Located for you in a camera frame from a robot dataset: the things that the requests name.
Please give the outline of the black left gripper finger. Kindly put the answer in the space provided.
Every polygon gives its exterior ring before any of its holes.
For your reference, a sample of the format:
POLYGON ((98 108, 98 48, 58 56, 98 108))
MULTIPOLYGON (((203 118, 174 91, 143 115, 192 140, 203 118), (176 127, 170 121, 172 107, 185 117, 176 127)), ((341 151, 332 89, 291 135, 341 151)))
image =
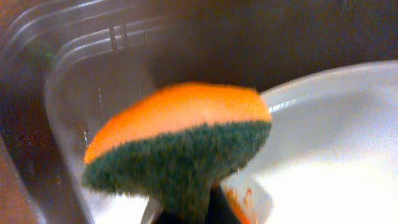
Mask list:
MULTIPOLYGON (((162 212, 152 224, 189 224, 177 215, 162 212)), ((210 204, 204 224, 241 224, 238 217, 229 206, 226 194, 221 187, 210 192, 210 204)))

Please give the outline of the orange green scrub sponge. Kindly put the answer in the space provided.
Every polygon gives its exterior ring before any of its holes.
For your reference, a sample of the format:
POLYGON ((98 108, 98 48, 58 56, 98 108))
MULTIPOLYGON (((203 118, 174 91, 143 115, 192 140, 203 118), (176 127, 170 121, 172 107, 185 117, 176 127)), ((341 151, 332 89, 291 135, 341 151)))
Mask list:
POLYGON ((185 223, 204 223, 212 188, 247 166, 271 127, 267 103, 251 88, 168 86, 95 134, 81 182, 95 192, 147 196, 185 223))

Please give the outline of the pale blue plate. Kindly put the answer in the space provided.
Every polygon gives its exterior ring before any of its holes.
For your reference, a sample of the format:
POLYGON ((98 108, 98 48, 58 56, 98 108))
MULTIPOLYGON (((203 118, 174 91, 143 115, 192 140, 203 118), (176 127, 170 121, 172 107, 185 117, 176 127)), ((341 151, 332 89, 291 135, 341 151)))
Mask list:
MULTIPOLYGON (((259 93, 265 145, 221 187, 241 223, 397 222, 397 62, 316 73, 259 93)), ((149 198, 143 222, 164 212, 149 198)))

